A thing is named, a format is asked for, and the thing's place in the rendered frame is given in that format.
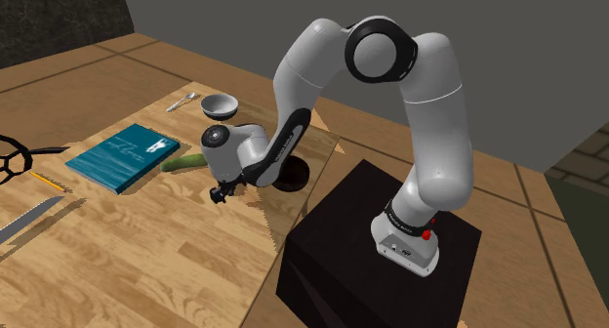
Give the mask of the teal book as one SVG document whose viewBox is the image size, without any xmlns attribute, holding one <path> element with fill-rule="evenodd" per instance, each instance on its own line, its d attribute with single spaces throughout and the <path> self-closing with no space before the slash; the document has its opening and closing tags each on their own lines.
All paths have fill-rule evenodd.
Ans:
<svg viewBox="0 0 609 328">
<path fill-rule="evenodd" d="M 120 194 L 180 147 L 176 140 L 132 124 L 66 161 L 65 166 Z"/>
</svg>

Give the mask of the green cucumber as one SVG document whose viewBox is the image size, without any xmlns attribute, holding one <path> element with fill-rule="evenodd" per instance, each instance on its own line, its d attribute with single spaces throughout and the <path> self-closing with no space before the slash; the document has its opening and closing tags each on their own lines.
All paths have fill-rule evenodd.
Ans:
<svg viewBox="0 0 609 328">
<path fill-rule="evenodd" d="M 161 163 L 160 170 L 162 172 L 173 172 L 185 168 L 202 167 L 208 164 L 205 156 L 202 153 L 182 156 L 179 158 L 166 160 Z"/>
</svg>

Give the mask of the black round plate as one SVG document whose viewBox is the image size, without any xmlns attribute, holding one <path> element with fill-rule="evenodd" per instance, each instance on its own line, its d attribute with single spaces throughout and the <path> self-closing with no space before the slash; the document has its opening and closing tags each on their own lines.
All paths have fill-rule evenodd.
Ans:
<svg viewBox="0 0 609 328">
<path fill-rule="evenodd" d="M 307 185 L 309 175 L 310 170 L 307 163 L 296 155 L 290 155 L 272 185 L 284 192 L 299 191 Z"/>
</svg>

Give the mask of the grey bowl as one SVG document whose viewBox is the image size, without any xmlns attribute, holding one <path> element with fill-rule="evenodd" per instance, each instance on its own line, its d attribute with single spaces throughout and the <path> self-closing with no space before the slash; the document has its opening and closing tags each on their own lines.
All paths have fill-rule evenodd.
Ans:
<svg viewBox="0 0 609 328">
<path fill-rule="evenodd" d="M 224 121 L 233 117 L 238 110 L 238 105 L 238 100 L 228 94 L 209 95 L 200 103 L 204 114 L 216 121 Z"/>
</svg>

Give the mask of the black robot stand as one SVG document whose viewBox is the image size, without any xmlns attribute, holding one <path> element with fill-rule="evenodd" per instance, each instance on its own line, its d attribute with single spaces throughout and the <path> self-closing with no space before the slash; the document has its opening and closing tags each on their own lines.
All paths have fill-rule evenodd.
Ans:
<svg viewBox="0 0 609 328">
<path fill-rule="evenodd" d="M 367 160 L 288 234 L 276 294 L 307 328 L 457 328 L 480 229 L 431 219 L 435 258 L 371 223 L 401 182 Z"/>
</svg>

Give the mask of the silver spoon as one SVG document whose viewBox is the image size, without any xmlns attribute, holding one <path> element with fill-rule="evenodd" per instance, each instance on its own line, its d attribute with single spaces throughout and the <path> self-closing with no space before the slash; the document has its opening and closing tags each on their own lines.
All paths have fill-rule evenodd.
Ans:
<svg viewBox="0 0 609 328">
<path fill-rule="evenodd" d="M 186 101 L 186 100 L 191 100 L 191 99 L 193 99 L 195 96 L 196 96 L 196 93 L 194 93 L 194 92 L 191 92 L 191 93 L 189 93 L 189 94 L 185 95 L 185 96 L 184 96 L 184 97 L 182 97 L 180 100 L 178 100 L 177 102 L 175 102 L 175 103 L 173 103 L 171 106 L 169 106 L 169 107 L 166 109 L 166 112 L 171 112 L 171 111 L 175 110 L 175 109 L 176 109 L 176 108 L 177 108 L 177 107 L 178 107 L 178 106 L 179 106 L 181 103 L 183 103 L 183 102 L 184 102 L 184 101 Z"/>
</svg>

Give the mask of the yellow pencil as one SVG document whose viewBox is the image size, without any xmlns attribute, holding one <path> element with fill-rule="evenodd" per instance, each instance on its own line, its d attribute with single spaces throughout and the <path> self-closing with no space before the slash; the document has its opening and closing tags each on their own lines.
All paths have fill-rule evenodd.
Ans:
<svg viewBox="0 0 609 328">
<path fill-rule="evenodd" d="M 59 190 L 59 191 L 61 191 L 61 192 L 63 192 L 63 193 L 67 193 L 67 189 L 66 189 L 65 187 L 61 186 L 60 184 L 56 184 L 56 183 L 55 183 L 55 182 L 53 182 L 52 180 L 50 180 L 50 179 L 48 179 L 48 178 L 45 178 L 44 176 L 42 176 L 42 175 L 40 175 L 40 174 L 38 174 L 38 173 L 36 173 L 36 172 L 33 172 L 33 171 L 29 171 L 29 174 L 30 174 L 32 177 L 34 177 L 34 178 L 36 178 L 36 179 L 40 180 L 41 182 L 43 182 L 43 183 L 45 183 L 45 184 L 47 184 L 47 185 L 50 185 L 50 186 L 52 186 L 53 188 L 55 188 L 55 189 L 57 189 L 57 190 Z"/>
</svg>

